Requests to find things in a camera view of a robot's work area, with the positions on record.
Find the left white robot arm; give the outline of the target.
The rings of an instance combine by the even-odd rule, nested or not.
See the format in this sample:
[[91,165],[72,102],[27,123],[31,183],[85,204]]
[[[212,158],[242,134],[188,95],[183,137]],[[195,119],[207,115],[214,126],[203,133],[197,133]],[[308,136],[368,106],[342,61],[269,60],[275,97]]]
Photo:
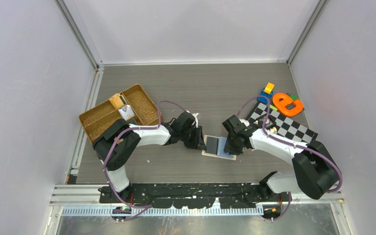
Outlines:
[[103,164],[107,182],[113,187],[112,197],[120,203],[130,198],[125,164],[137,147],[171,145],[179,141],[188,149],[207,149],[197,113],[184,111],[169,122],[150,126],[134,125],[122,118],[116,120],[92,144]]

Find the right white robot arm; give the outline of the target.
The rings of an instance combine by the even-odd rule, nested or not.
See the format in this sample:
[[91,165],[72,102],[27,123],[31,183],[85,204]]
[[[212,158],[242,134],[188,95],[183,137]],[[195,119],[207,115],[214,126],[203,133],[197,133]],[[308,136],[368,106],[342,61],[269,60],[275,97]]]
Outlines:
[[298,142],[278,135],[268,115],[255,122],[233,115],[222,125],[228,132],[225,152],[239,155],[244,149],[260,150],[293,167],[289,173],[273,171],[259,182],[264,200],[272,201],[284,192],[302,192],[317,200],[342,186],[342,172],[321,142]]

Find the beige card holder wallet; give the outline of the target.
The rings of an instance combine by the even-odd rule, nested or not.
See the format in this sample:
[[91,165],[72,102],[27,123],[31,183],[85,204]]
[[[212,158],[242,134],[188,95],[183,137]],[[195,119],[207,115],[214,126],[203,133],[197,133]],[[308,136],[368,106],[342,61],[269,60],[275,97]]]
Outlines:
[[[206,144],[207,136],[210,136],[210,135],[205,135],[204,136],[204,142],[205,142],[205,144]],[[231,155],[229,153],[224,152],[224,146],[225,146],[227,138],[226,137],[218,137],[218,138],[219,138],[219,142],[218,142],[218,152],[217,152],[217,155],[206,154],[204,150],[202,150],[201,154],[203,156],[215,157],[215,158],[220,158],[220,159],[235,161],[236,160],[236,155]]]

